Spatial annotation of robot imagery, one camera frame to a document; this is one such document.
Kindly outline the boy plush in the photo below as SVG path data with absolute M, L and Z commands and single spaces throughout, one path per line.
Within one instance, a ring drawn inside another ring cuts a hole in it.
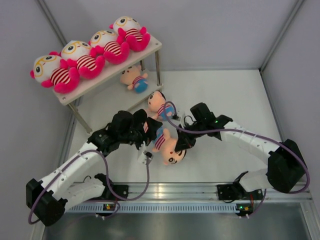
M 166 98 L 160 91 L 154 91 L 147 100 L 147 111 L 149 116 L 157 121 L 166 121 L 166 117 L 172 118 L 175 109 L 171 104 L 166 104 Z

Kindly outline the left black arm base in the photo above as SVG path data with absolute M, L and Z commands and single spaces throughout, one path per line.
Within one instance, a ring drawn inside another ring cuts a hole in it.
M 127 184 L 112 185 L 112 190 L 120 197 L 127 199 L 129 195 L 129 186 Z M 103 192 L 98 197 L 90 198 L 89 201 L 111 200 L 118 201 L 119 198 L 114 196 L 107 186 L 104 187 Z

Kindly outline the panda plush with glasses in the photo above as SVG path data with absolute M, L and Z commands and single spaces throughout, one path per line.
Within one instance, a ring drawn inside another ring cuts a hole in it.
M 145 26 L 141 26 L 137 20 L 130 16 L 121 16 L 109 25 L 120 36 L 129 48 L 134 52 L 141 52 L 148 46 L 151 35 Z
M 130 55 L 130 47 L 121 36 L 111 30 L 100 30 L 89 40 L 89 45 L 107 62 L 119 65 L 127 60 Z
M 98 77 L 105 67 L 104 57 L 84 41 L 71 40 L 63 47 L 60 55 L 69 67 L 76 68 L 79 75 L 87 80 Z
M 57 52 L 38 57 L 34 61 L 30 76 L 42 87 L 53 88 L 59 94 L 74 91 L 80 83 L 78 70 L 69 67 Z

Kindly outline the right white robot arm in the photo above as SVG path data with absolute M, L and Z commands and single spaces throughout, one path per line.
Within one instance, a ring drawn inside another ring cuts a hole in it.
M 226 115 L 215 116 L 203 102 L 194 105 L 190 111 L 195 121 L 177 128 L 175 151 L 191 149 L 197 138 L 207 135 L 238 146 L 266 165 L 256 171 L 245 170 L 233 181 L 233 192 L 238 198 L 244 199 L 255 190 L 270 188 L 292 194 L 299 180 L 309 175 L 295 141 L 279 142 L 250 132 Z

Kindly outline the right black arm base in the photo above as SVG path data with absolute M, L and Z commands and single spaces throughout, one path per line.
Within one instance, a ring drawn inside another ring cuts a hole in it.
M 262 200 L 263 191 L 261 189 L 247 192 L 245 189 L 236 183 L 218 184 L 217 186 L 218 199 L 224 202 L 233 202 L 237 200 Z

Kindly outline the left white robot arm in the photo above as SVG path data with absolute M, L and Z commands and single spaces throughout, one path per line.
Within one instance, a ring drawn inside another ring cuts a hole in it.
M 104 128 L 96 130 L 69 160 L 41 180 L 26 184 L 26 205 L 30 208 L 29 224 L 41 222 L 46 227 L 58 222 L 65 212 L 86 201 L 128 200 L 127 185 L 114 184 L 108 173 L 94 173 L 88 181 L 74 185 L 120 145 L 135 146 L 138 160 L 149 165 L 153 155 L 146 147 L 156 139 L 162 123 L 140 109 L 135 113 L 120 110 Z

